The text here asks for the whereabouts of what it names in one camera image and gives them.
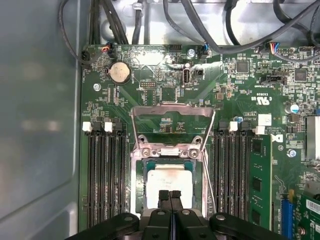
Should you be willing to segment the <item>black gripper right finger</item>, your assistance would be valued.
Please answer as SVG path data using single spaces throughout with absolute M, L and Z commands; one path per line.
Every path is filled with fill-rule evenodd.
M 181 192 L 170 192 L 171 207 L 175 217 L 176 233 L 180 240 L 286 240 L 272 232 L 236 216 L 218 212 L 206 220 L 195 210 L 184 208 Z

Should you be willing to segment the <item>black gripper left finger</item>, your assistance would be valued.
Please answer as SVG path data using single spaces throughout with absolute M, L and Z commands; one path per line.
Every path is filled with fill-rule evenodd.
M 172 213 L 168 190 L 158 193 L 158 207 L 142 218 L 124 212 L 78 232 L 69 240 L 168 240 Z

